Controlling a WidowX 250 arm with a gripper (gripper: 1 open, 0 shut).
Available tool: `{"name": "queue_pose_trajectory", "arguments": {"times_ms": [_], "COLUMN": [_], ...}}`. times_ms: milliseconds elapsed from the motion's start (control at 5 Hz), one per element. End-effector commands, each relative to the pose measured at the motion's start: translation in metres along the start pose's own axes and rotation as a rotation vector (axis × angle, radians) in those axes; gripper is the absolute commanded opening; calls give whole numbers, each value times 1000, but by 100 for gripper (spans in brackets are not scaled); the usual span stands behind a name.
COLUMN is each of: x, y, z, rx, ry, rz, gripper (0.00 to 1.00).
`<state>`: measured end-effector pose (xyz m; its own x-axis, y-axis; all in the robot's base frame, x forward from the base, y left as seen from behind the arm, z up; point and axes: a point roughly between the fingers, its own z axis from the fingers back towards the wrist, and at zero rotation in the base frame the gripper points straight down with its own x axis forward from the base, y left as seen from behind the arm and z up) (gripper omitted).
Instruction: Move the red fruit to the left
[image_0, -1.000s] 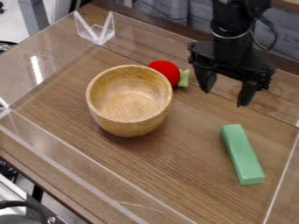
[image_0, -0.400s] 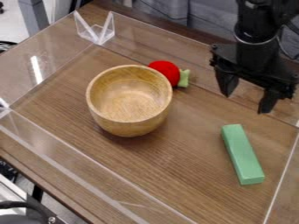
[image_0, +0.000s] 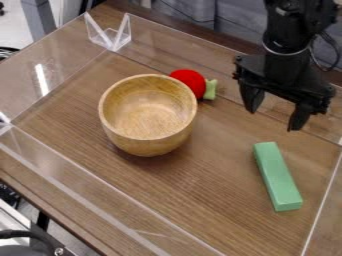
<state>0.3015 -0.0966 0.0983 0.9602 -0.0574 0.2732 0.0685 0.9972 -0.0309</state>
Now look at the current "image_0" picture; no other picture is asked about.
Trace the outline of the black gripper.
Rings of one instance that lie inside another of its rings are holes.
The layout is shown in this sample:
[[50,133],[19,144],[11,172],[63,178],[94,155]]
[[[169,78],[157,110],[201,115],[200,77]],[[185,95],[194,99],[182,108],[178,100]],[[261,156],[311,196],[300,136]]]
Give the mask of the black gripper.
[[264,54],[238,55],[234,64],[233,77],[250,113],[257,112],[266,93],[296,104],[288,131],[300,131],[311,115],[328,112],[336,89],[313,68],[309,47],[287,52],[266,47]]

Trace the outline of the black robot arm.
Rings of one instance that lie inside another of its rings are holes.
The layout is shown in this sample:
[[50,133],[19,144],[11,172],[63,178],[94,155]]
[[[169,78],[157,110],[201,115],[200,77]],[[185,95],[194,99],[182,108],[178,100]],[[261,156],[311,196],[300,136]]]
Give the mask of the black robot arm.
[[313,115],[328,112],[335,86],[316,70],[313,41],[335,39],[327,29],[337,22],[335,0],[264,0],[268,26],[262,37],[265,53],[234,59],[245,108],[254,113],[268,93],[296,104],[288,129],[299,131]]

